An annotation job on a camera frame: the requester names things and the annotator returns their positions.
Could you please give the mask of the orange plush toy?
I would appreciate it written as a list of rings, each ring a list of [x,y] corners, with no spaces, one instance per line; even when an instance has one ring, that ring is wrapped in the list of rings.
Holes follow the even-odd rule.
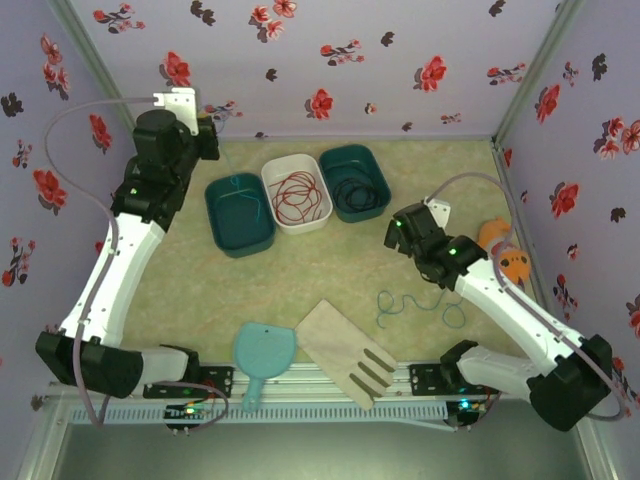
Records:
[[[479,229],[477,243],[492,259],[497,258],[502,273],[520,289],[531,273],[529,255],[506,237],[511,225],[501,217],[486,221]]]

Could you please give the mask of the teal plastic bin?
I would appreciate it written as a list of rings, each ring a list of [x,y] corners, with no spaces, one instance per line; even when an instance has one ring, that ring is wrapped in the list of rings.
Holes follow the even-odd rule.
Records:
[[[319,167],[338,218],[358,223],[380,216],[392,193],[372,151],[360,144],[325,151]]]
[[[257,175],[241,172],[214,180],[204,200],[214,243],[228,257],[254,255],[273,245],[276,224]]]

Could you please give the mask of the white plastic bin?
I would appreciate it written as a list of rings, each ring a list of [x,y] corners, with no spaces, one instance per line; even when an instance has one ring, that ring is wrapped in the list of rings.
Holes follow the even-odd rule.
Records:
[[[289,235],[323,228],[333,202],[318,162],[297,153],[268,161],[261,169],[268,206],[280,229]]]

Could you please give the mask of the controller circuit board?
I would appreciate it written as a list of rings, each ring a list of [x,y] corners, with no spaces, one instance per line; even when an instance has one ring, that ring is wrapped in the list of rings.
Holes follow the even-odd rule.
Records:
[[[192,428],[208,421],[210,415],[211,406],[206,403],[169,404],[164,409],[163,422],[174,436],[189,435]]]
[[[470,431],[486,414],[487,401],[461,399],[447,401],[445,423],[454,430]]]

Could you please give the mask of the light blue plastic dustpan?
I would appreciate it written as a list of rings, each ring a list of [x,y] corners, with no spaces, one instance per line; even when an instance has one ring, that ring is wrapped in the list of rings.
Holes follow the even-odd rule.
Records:
[[[248,386],[242,400],[246,413],[255,413],[261,404],[264,384],[286,372],[297,351],[293,329],[248,322],[237,332],[233,360],[247,376]]]

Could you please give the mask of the aluminium side rail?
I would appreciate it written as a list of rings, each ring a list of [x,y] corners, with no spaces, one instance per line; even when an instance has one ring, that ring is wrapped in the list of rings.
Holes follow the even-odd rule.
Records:
[[[548,307],[549,300],[547,294],[547,284],[544,279],[544,276],[539,271],[539,258],[536,252],[535,244],[533,242],[533,238],[531,232],[528,228],[528,224],[526,222],[524,216],[524,204],[520,200],[520,194],[515,189],[513,182],[511,181],[510,174],[508,172],[508,168],[506,166],[506,161],[504,159],[504,149],[503,147],[495,142],[490,142],[492,157],[496,166],[497,175],[501,182],[501,184],[506,189],[506,196],[508,198],[509,210],[511,212],[511,216],[513,218],[515,229],[517,232],[517,238],[520,242],[520,245],[524,250],[530,255],[532,261],[532,273],[530,275],[530,284],[531,291],[535,300],[542,306]]]

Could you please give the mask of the aluminium frame post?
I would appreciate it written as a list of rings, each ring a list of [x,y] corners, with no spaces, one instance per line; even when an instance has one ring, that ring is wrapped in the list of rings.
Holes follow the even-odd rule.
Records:
[[[112,102],[111,106],[114,108],[114,112],[117,113],[118,118],[122,121],[127,142],[131,143],[134,121],[130,109],[125,107],[125,101],[116,86],[113,76],[98,53],[97,47],[91,40],[85,24],[74,6],[75,2],[84,3],[85,1],[91,3],[93,0],[46,0],[58,23],[69,36],[80,58],[83,60],[85,67],[93,76],[101,92],[109,100],[120,100],[117,106],[115,102]],[[131,23],[131,17],[134,15],[134,11],[127,2],[124,0],[108,1],[118,1],[120,5],[111,13],[103,12],[102,10],[95,11],[93,18],[100,24],[106,24],[111,33],[121,33],[127,29],[144,27],[143,23],[136,25]],[[46,56],[43,67],[45,82],[50,91],[57,90],[60,98],[63,101],[68,101],[70,86],[68,72],[62,65],[63,55],[60,53],[57,44],[51,41],[46,34],[41,36],[40,45]]]
[[[527,102],[533,96],[538,82],[544,76],[556,51],[562,45],[564,37],[571,30],[576,17],[586,3],[587,0],[562,0],[559,3],[553,22],[543,42],[531,61],[527,73],[495,134],[491,138],[491,144],[495,150],[502,147],[504,140],[514,129],[516,121],[525,110]]]

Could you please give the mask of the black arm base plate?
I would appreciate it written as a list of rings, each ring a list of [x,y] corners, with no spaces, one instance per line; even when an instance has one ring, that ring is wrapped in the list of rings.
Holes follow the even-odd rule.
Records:
[[[471,384],[461,377],[449,380],[439,363],[410,363],[408,374],[411,394],[416,397],[482,400],[498,394],[494,388]]]
[[[199,366],[192,373],[185,375],[181,382],[206,385],[223,392],[226,396],[231,394],[234,380],[234,368],[231,366]],[[214,398],[213,393],[205,389],[180,386],[162,386],[148,384],[144,386],[143,397],[146,399],[187,399],[202,400]]]

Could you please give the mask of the aluminium front rail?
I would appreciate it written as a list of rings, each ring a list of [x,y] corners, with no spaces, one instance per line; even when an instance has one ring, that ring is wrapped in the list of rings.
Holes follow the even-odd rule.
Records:
[[[384,399],[440,399],[438,397],[416,397],[411,394],[408,363],[402,363],[393,375],[393,384],[388,388]],[[231,366],[212,364],[206,366]],[[227,396],[235,403],[240,402],[246,393],[248,378],[234,368],[234,380],[231,394]],[[144,386],[136,388],[129,395],[131,399],[142,399]],[[269,402],[310,401],[310,402],[347,402],[347,397],[321,369],[312,363],[294,363],[284,374],[269,379],[262,390],[262,399]]]

